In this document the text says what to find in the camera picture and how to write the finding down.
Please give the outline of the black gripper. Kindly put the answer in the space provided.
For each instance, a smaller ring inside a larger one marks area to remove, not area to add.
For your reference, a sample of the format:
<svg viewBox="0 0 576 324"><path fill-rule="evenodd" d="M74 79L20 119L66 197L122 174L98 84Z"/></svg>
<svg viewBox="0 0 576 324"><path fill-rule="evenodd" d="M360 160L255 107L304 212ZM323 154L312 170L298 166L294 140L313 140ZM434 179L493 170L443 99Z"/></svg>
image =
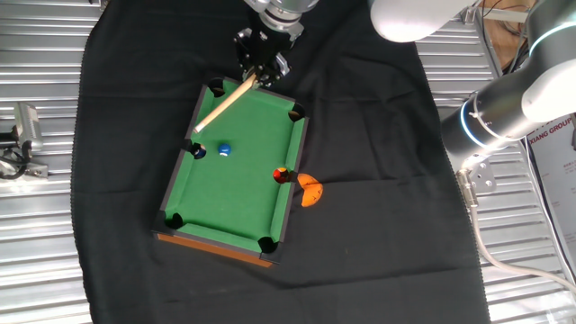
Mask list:
<svg viewBox="0 0 576 324"><path fill-rule="evenodd" d="M297 37L267 28L239 31L233 41L244 81L253 78L254 86L269 87L286 77L291 67L284 53L292 49Z"/></svg>

